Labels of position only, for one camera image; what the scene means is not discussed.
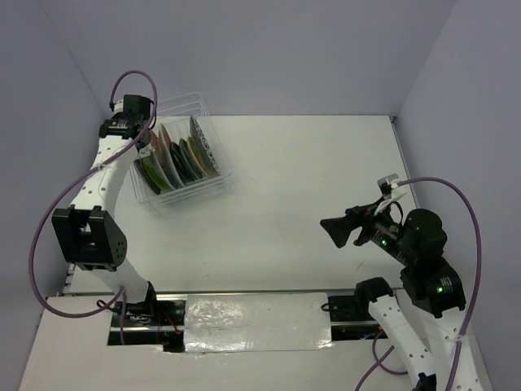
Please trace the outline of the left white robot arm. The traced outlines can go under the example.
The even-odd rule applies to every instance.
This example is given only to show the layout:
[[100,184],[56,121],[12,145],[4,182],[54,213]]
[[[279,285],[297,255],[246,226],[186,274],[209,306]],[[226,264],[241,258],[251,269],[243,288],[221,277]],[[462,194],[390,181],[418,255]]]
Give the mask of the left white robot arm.
[[143,325],[157,320],[160,305],[151,283],[127,258],[128,241],[114,212],[125,175],[138,150],[150,142],[145,135],[136,146],[131,144],[151,118],[151,104],[141,95],[124,96],[122,109],[100,126],[94,173],[71,204],[51,217],[65,261],[98,277],[113,292],[123,288],[126,314]]

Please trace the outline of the lime green plate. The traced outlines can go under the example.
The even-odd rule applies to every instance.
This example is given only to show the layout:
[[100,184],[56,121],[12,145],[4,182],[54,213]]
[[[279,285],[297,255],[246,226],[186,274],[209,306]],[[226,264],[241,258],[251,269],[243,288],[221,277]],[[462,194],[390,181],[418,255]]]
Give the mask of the lime green plate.
[[154,156],[149,155],[138,159],[135,161],[135,165],[143,181],[156,195],[172,189]]

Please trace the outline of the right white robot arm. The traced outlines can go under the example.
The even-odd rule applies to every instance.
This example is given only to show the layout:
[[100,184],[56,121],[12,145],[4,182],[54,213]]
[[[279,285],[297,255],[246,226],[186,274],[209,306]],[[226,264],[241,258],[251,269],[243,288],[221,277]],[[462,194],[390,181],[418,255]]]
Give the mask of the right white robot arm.
[[356,246],[372,242],[402,264],[403,289],[422,321],[422,341],[382,277],[355,288],[354,309],[376,320],[398,354],[415,390],[481,390],[471,344],[463,330],[466,298],[462,281],[444,259],[447,241],[442,221],[427,209],[414,209],[395,222],[389,209],[376,204],[347,209],[342,217],[323,219],[321,227],[337,248],[359,230]]

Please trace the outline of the red floral plate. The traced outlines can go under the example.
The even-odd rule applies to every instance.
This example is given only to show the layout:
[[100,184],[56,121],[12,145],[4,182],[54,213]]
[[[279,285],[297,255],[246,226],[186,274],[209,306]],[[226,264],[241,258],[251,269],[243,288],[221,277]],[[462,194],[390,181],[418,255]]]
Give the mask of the red floral plate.
[[166,166],[166,159],[159,141],[159,137],[154,130],[150,130],[149,134],[151,146],[153,148],[153,155],[157,159],[160,166],[164,168]]

